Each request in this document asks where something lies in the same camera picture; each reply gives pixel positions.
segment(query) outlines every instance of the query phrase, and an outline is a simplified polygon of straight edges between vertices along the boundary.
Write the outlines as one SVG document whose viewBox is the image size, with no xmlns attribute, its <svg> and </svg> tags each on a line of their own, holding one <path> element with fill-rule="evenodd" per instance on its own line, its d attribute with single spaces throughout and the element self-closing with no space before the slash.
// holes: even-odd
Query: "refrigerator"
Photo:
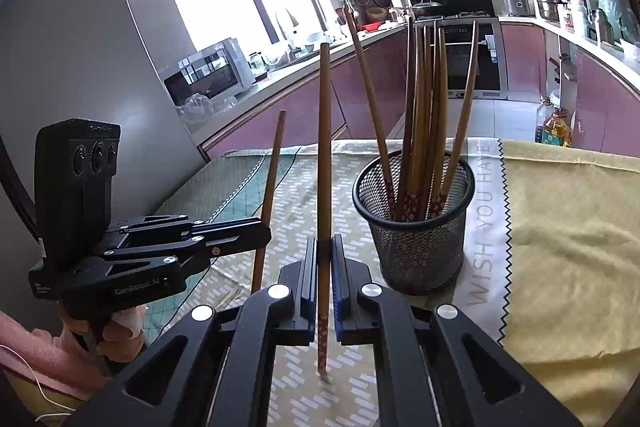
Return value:
<svg viewBox="0 0 640 427">
<path fill-rule="evenodd" d="M 33 198 L 39 129 L 68 118 L 119 124 L 112 217 L 152 213 L 205 163 L 166 95 L 127 0 L 0 1 L 0 136 Z M 0 188 L 0 311 L 56 332 L 28 270 L 40 247 Z"/>
</svg>

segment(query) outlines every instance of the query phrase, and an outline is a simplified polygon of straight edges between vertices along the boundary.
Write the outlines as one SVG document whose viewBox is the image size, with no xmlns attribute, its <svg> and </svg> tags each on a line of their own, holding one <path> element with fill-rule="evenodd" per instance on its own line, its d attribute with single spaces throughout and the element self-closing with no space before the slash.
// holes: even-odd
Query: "wooden chopstick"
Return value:
<svg viewBox="0 0 640 427">
<path fill-rule="evenodd" d="M 465 98 L 462 101 L 462 111 L 460 112 L 460 120 L 458 120 L 458 129 L 456 130 L 456 139 L 453 142 L 451 156 L 449 157 L 449 166 L 447 174 L 440 189 L 440 195 L 436 202 L 433 215 L 439 216 L 444 210 L 444 204 L 447 202 L 449 190 L 456 174 L 456 167 L 462 152 L 462 144 L 465 140 L 466 126 L 469 123 L 469 115 L 471 114 L 471 102 L 474 98 L 474 87 L 476 85 L 476 73 L 478 73 L 478 39 L 480 26 L 478 21 L 474 21 L 474 32 L 471 39 L 471 57 L 469 58 L 469 70 L 466 75 Z"/>
<path fill-rule="evenodd" d="M 414 130 L 415 53 L 414 19 L 409 17 L 406 51 L 406 93 L 404 97 L 404 136 L 402 136 L 402 158 L 398 180 L 398 199 L 396 200 L 394 212 L 395 221 L 404 219 L 406 189 L 411 166 L 411 140 Z"/>
<path fill-rule="evenodd" d="M 329 44 L 320 44 L 318 118 L 318 371 L 326 372 L 331 272 L 331 63 Z"/>
<path fill-rule="evenodd" d="M 284 123 L 287 120 L 287 111 L 280 111 L 278 114 L 278 124 L 276 135 L 273 139 L 273 150 L 271 151 L 271 161 L 267 173 L 267 184 L 264 188 L 262 198 L 262 213 L 260 220 L 265 225 L 271 222 L 271 209 L 273 208 L 273 193 L 276 190 L 276 177 L 278 174 L 278 161 L 280 159 L 280 147 L 282 147 L 282 135 L 284 134 Z M 262 271 L 264 269 L 264 255 L 266 247 L 258 248 L 254 257 L 254 273 L 251 279 L 251 293 L 257 292 L 262 286 Z"/>
<path fill-rule="evenodd" d="M 430 32 L 427 28 L 427 44 L 431 45 Z M 440 107 L 440 47 L 438 45 L 438 23 L 433 22 L 433 71 L 431 71 L 431 119 L 429 127 L 429 139 L 427 140 L 427 160 L 424 166 L 424 185 L 422 186 L 422 199 L 420 200 L 420 210 L 417 219 L 424 219 L 427 215 L 431 200 L 431 180 L 433 178 L 433 165 L 436 157 L 436 135 L 438 134 L 438 108 Z"/>
<path fill-rule="evenodd" d="M 353 15 L 350 11 L 345 12 L 347 24 L 349 25 L 349 31 L 351 38 L 353 39 L 353 47 L 358 57 L 358 63 L 360 65 L 360 71 L 364 79 L 364 88 L 367 91 L 367 100 L 369 102 L 369 110 L 371 111 L 371 120 L 373 120 L 373 128 L 376 132 L 376 140 L 378 142 L 378 151 L 380 152 L 380 166 L 382 167 L 382 176 L 385 181 L 386 201 L 389 206 L 389 216 L 394 215 L 395 196 L 394 188 L 391 179 L 391 165 L 389 163 L 389 154 L 386 149 L 385 132 L 382 127 L 382 119 L 380 118 L 380 112 L 378 110 L 378 102 L 376 101 L 376 93 L 373 89 L 373 82 L 371 80 L 371 73 L 369 71 L 369 65 L 367 59 L 364 56 L 364 50 L 362 49 L 362 43 L 358 38 L 358 32 L 353 21 Z"/>
<path fill-rule="evenodd" d="M 438 29 L 438 46 L 440 48 L 440 87 L 438 90 L 438 133 L 436 134 L 436 155 L 433 162 L 433 188 L 431 189 L 431 203 L 429 217 L 433 216 L 436 201 L 440 195 L 440 183 L 444 169 L 444 148 L 447 139 L 447 99 L 449 95 L 449 74 L 447 71 L 447 47 L 444 28 Z"/>
<path fill-rule="evenodd" d="M 406 221 L 413 221 L 420 207 L 420 193 L 424 183 L 424 163 L 426 161 L 426 135 L 429 132 L 426 94 L 426 79 L 424 76 L 424 39 L 423 28 L 416 28 L 415 32 L 415 102 L 414 102 L 414 138 L 411 151 L 411 167 L 407 185 L 407 203 L 405 208 Z"/>
</svg>

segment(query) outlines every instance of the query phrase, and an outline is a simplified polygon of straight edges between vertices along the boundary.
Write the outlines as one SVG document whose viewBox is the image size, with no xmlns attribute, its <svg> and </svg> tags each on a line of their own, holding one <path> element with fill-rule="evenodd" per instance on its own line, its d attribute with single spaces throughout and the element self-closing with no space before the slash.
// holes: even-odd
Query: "microwave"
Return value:
<svg viewBox="0 0 640 427">
<path fill-rule="evenodd" d="M 254 83 L 249 64 L 237 39 L 225 39 L 178 61 L 164 87 L 175 105 L 200 93 L 212 102 L 222 102 L 246 91 Z"/>
</svg>

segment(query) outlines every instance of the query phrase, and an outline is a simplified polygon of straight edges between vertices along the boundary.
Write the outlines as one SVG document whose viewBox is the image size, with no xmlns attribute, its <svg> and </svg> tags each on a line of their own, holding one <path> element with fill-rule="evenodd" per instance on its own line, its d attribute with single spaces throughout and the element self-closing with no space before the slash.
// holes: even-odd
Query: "white bowl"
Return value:
<svg viewBox="0 0 640 427">
<path fill-rule="evenodd" d="M 622 50 L 625 52 L 625 57 L 630 58 L 636 62 L 640 62 L 640 48 L 631 42 L 626 42 L 625 39 L 620 39 L 622 44 Z"/>
</svg>

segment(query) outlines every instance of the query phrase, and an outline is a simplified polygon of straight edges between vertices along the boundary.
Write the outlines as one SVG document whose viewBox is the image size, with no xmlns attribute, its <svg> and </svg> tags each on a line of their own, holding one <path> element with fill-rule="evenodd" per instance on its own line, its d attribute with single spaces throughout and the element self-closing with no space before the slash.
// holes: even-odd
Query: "tile floor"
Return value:
<svg viewBox="0 0 640 427">
<path fill-rule="evenodd" d="M 537 103 L 514 100 L 474 100 L 466 128 L 470 137 L 495 137 L 533 141 Z M 452 98 L 447 104 L 447 137 L 454 137 L 460 118 L 462 99 Z M 404 124 L 396 125 L 390 139 L 402 139 Z"/>
</svg>

